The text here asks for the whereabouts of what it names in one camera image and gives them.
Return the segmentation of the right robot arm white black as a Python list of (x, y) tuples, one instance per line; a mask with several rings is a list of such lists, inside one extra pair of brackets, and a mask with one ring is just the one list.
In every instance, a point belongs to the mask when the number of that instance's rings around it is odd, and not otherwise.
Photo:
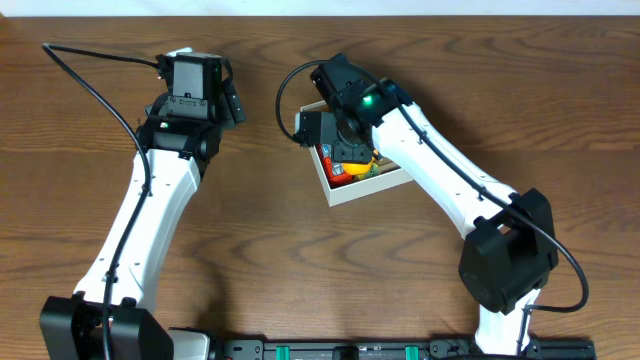
[(529, 315), (558, 264), (549, 201), (523, 194), (471, 162), (390, 79), (377, 80), (342, 54), (308, 63), (328, 109), (297, 114), (291, 140), (327, 145), (337, 163), (382, 157), (404, 170), (444, 211), (464, 241), (460, 279), (480, 306), (481, 354), (523, 354)]

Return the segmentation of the yellow round toy with handle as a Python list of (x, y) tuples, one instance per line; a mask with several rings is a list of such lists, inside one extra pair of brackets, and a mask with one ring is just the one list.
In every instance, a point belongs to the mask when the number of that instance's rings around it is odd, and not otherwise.
[(373, 161), (369, 171), (363, 174), (356, 175), (356, 178), (361, 181), (385, 174), (390, 171), (394, 171), (397, 168), (398, 166), (388, 159)]

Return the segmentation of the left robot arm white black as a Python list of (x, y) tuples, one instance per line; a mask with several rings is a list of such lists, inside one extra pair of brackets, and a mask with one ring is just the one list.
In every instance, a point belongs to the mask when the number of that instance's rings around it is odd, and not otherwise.
[(245, 121), (228, 59), (183, 48), (151, 67), (167, 89), (132, 128), (62, 59), (57, 64), (122, 125), (136, 154), (124, 200), (91, 267), (69, 297), (47, 298), (39, 325), (52, 359), (220, 359), (213, 335), (165, 329), (154, 317), (177, 224), (222, 134)]

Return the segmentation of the red toy car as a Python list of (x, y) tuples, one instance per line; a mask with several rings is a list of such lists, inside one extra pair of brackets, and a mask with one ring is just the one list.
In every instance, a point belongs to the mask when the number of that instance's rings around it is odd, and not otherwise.
[(327, 145), (327, 144), (317, 145), (316, 151), (321, 161), (322, 169), (325, 173), (325, 176), (331, 188), (337, 188), (344, 185), (348, 185), (354, 181), (354, 176), (348, 174), (344, 170), (342, 163), (332, 161), (331, 145)]

